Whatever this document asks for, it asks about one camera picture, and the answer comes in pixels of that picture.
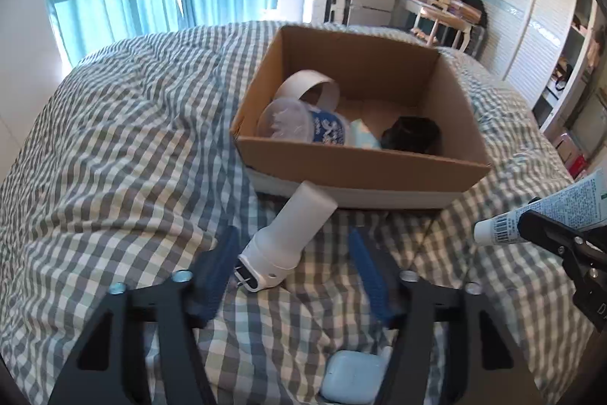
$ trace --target cardboard box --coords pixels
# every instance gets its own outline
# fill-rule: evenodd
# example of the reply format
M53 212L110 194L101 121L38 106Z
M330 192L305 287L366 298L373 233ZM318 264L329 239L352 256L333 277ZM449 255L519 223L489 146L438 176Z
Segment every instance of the cardboard box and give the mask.
M281 83L301 69L335 79L337 112L376 137L400 115L441 129L435 154L257 138L257 121ZM438 51L381 37L286 26L278 30L232 123L258 192L290 196L308 180L342 208L441 209L490 170L470 104Z

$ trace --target checkered duvet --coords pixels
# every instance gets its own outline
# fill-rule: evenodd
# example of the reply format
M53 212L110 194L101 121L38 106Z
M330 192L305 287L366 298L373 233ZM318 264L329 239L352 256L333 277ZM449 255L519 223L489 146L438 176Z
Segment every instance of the checkered duvet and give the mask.
M209 249L221 226L237 226L244 245L280 209L254 194L228 135L278 26L118 42L84 59L45 106L0 188L0 354L32 404L47 402L111 283L159 283ZM444 54L493 170L434 217L337 211L280 287L250 294L231 284L197 334L219 403L323 403L318 390L335 351L389 343L348 258L353 225L368 226L402 266L436 284L459 287L466 273L481 283L550 403L572 379L592 328L559 260L531 244L471 247L476 221L570 179L514 90L466 55ZM442 338L437 328L437 349ZM146 348L154 403L164 403L152 328ZM441 352L433 356L427 403L441 383Z

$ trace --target blue gripper pad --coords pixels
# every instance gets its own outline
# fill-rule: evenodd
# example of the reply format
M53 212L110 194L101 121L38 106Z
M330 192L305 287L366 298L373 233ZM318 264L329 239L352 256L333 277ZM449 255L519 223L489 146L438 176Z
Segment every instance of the blue gripper pad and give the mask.
M353 229L348 236L350 255L358 269L371 306L371 313L392 328L406 313L400 269L389 252L381 251L366 234Z
M241 253L239 231L233 226L217 236L217 246L201 252L193 262L193 292L187 312L202 321L210 321L217 314L234 267Z

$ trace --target blue and white container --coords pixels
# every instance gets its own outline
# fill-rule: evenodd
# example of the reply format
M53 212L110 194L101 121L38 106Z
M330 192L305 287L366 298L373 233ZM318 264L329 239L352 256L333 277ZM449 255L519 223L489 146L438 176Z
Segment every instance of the blue and white container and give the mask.
M266 107L257 123L257 136L351 145L350 123L343 116L289 97L277 98Z

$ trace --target white lotion bottle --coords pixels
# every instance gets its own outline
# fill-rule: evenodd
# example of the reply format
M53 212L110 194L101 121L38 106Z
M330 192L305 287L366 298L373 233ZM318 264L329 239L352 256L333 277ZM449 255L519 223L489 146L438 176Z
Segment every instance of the white lotion bottle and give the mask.
M240 283L250 292L280 284L337 207L323 190L301 183L274 221L257 232L239 256L235 273Z

